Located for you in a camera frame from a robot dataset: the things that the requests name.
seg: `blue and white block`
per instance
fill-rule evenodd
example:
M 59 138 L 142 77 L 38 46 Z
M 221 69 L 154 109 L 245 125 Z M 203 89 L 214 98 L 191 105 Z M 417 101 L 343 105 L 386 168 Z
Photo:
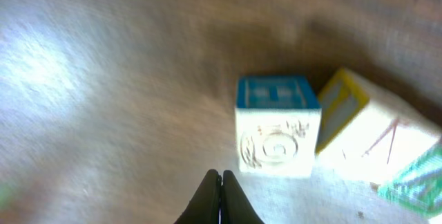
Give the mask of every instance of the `blue and white block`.
M 321 107 L 305 77 L 243 77 L 235 112 L 240 171 L 310 176 Z

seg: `brown wooden surface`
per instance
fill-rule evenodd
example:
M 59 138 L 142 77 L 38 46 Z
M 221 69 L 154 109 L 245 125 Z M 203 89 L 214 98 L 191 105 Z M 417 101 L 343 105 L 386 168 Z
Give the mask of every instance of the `brown wooden surface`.
M 321 168 L 239 174 L 234 89 L 344 65 L 440 124 L 441 59 L 442 0 L 0 0 L 1 222 L 172 223 L 215 168 L 266 223 L 423 223 Z

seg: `green blurry object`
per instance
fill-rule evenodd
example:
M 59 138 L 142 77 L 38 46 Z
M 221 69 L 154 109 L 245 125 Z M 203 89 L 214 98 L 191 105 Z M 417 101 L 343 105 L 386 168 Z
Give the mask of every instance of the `green blurry object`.
M 378 189 L 378 195 L 426 218 L 442 214 L 442 143 L 417 158 Z
M 14 196 L 14 187 L 0 183 L 0 210 L 5 209 Z

